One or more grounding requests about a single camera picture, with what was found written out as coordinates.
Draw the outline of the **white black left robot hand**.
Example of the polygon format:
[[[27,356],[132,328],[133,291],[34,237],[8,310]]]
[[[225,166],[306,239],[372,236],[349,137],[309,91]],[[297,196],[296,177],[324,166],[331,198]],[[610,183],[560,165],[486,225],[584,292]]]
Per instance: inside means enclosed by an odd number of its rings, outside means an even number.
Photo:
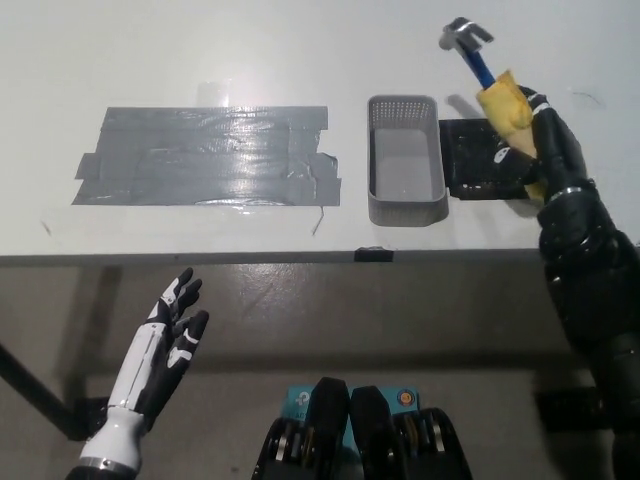
[[[202,281],[187,268],[174,278],[138,327],[111,391],[107,424],[151,429],[189,369],[209,313],[185,314],[200,296]]]

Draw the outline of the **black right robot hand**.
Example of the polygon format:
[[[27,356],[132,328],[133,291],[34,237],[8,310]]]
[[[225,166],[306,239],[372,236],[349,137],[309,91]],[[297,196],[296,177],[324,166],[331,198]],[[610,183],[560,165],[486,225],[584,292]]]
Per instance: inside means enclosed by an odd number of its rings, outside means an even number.
[[[503,75],[477,100],[501,140],[501,178],[545,205],[599,200],[579,141],[545,94]]]

